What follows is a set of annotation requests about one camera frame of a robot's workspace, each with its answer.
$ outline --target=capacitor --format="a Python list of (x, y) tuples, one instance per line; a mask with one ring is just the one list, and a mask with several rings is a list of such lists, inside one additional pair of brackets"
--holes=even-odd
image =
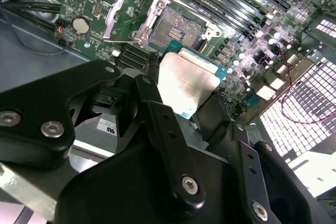
[(243, 70), (243, 75), (245, 76), (246, 80), (251, 78), (250, 74), (246, 70)]
[(262, 66), (265, 68), (265, 69), (269, 69), (269, 65), (268, 65), (268, 62), (267, 61), (264, 61), (262, 63)]
[(280, 55), (281, 53), (281, 48), (278, 44), (271, 45), (270, 50), (276, 56)]
[(247, 83), (244, 83), (244, 88), (245, 88), (246, 92), (251, 91), (251, 88), (249, 87), (249, 85)]
[(72, 27), (78, 34), (86, 34), (90, 30), (90, 22), (83, 17), (77, 17), (72, 22)]
[(279, 39), (280, 38), (280, 33), (276, 31), (275, 29), (271, 29), (270, 34), (273, 36), (274, 39)]
[(286, 48), (286, 49), (291, 49), (292, 48), (292, 45), (290, 43), (288, 43), (286, 40), (282, 39), (281, 40), (281, 43), (283, 44), (283, 46)]
[(269, 36), (269, 35), (265, 36), (265, 40), (267, 41), (267, 43), (269, 45), (273, 45), (276, 42), (276, 40), (274, 38), (272, 38), (271, 36)]
[(237, 55), (240, 60), (243, 60), (246, 57), (246, 55), (242, 51), (238, 51)]
[(266, 62), (267, 62), (269, 65), (273, 65), (273, 63), (274, 63), (274, 61), (273, 61), (270, 57), (268, 57), (268, 56), (266, 56)]
[(232, 63), (233, 63), (233, 65), (235, 66), (235, 67), (238, 67), (239, 66), (239, 60), (233, 60), (232, 61)]

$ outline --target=green circuit board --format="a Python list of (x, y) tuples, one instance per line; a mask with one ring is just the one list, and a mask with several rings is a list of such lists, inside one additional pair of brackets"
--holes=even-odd
[[(171, 40), (178, 40), (218, 65), (232, 69), (221, 86), (227, 90), (233, 117), (239, 115), (237, 107), (246, 106), (247, 98), (253, 96), (253, 90), (246, 91), (244, 71), (250, 75), (249, 82), (253, 82), (268, 70), (256, 60), (256, 55), (262, 52), (274, 63), (281, 60), (270, 48), (271, 33), (276, 31), (280, 35), (276, 43), (281, 48), (284, 43), (291, 44), (289, 50), (297, 53), (297, 37), (319, 13), (332, 12), (336, 6), (335, 0), (170, 0), (152, 22), (146, 43), (139, 44), (137, 32), (148, 20), (153, 1), (64, 0), (59, 16), (64, 21), (63, 34), (57, 32), (55, 37), (65, 36), (74, 50), (88, 58), (138, 69), (148, 52), (161, 54)], [(106, 33), (109, 12), (118, 3), (121, 5), (112, 17), (113, 29)], [(76, 29), (76, 19), (81, 19), (84, 27)], [(210, 27), (215, 30), (211, 36), (207, 35)], [(130, 53), (134, 51), (141, 56)], [(246, 57), (238, 59), (238, 66), (233, 65), (242, 52)]]

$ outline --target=metal plate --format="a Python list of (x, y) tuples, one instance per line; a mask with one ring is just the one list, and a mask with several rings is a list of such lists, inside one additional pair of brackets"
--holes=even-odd
[(158, 89), (165, 105), (189, 119), (219, 85), (219, 79), (195, 63), (169, 52), (160, 64)]

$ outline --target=wire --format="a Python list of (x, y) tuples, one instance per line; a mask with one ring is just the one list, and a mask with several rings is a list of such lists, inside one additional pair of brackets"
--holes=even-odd
[(289, 121), (293, 122), (293, 123), (297, 123), (297, 124), (302, 124), (302, 125), (308, 125), (308, 124), (316, 124), (316, 123), (321, 123), (324, 122), (325, 120), (327, 120), (328, 118), (334, 116), (336, 114), (336, 111), (332, 112), (331, 114), (329, 114), (328, 116), (321, 118), (317, 121), (312, 121), (312, 122), (301, 122), (301, 121), (296, 121), (294, 119), (292, 119), (290, 116), (288, 116), (285, 113), (285, 108), (284, 105), (286, 104), (289, 92), (292, 90), (293, 88), (293, 83), (292, 83), (292, 77), (290, 76), (290, 67), (289, 67), (289, 63), (287, 62), (287, 59), (285, 57), (285, 54), (283, 53), (283, 51), (281, 51), (281, 56), (283, 57), (284, 61), (285, 61), (285, 65), (287, 67), (287, 74), (288, 74), (288, 78), (289, 78), (289, 89), (287, 90), (287, 92), (285, 93), (285, 95), (283, 96), (283, 99), (281, 100), (281, 114), (288, 119)]
[(16, 30), (15, 30), (14, 25), (12, 24), (11, 20), (8, 18), (6, 12), (5, 12), (4, 9), (1, 7), (1, 5), (0, 5), (0, 12), (1, 12), (1, 14), (3, 15), (5, 21), (6, 21), (6, 22), (8, 23), (8, 25), (11, 27), (12, 32), (13, 32), (14, 36), (16, 37), (17, 41), (18, 41), (18, 42), (20, 43), (20, 45), (21, 45), (23, 48), (25, 48), (27, 51), (32, 52), (32, 53), (34, 53), (34, 54), (38, 54), (38, 55), (51, 56), (51, 55), (58, 55), (58, 54), (61, 54), (61, 53), (63, 53), (66, 49), (69, 48), (70, 43), (69, 43), (69, 41), (66, 39), (66, 37), (63, 38), (63, 39), (65, 40), (65, 42), (66, 42), (66, 45), (65, 45), (61, 50), (56, 51), (56, 52), (40, 52), (40, 51), (33, 50), (33, 49), (27, 47), (27, 46), (21, 41), (19, 35), (17, 34), (17, 32), (16, 32)]

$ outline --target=black plastic bracket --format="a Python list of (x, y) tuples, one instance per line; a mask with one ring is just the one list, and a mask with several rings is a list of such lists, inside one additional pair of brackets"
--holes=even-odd
[(272, 144), (259, 141), (254, 149), (262, 162), (272, 208), (282, 223), (334, 223)]
[[(135, 78), (131, 93), (136, 102), (135, 108), (131, 110), (133, 113), (128, 113), (130, 116), (126, 119), (121, 116), (127, 112), (121, 111), (117, 117), (120, 136), (117, 152), (131, 145), (137, 132), (145, 127), (168, 182), (165, 190), (168, 196), (166, 201), (179, 215), (197, 212), (205, 202), (205, 190), (172, 108), (162, 104), (155, 81), (147, 76)], [(129, 127), (121, 131), (127, 122), (130, 122)], [(184, 177), (192, 178), (197, 183), (195, 193), (191, 194), (183, 187)]]
[[(0, 126), (0, 160), (35, 168), (60, 165), (75, 140), (72, 116), (91, 92), (119, 76), (114, 65), (96, 60), (1, 93), (0, 111), (17, 113), (19, 122)], [(43, 135), (46, 122), (58, 122), (61, 136)]]

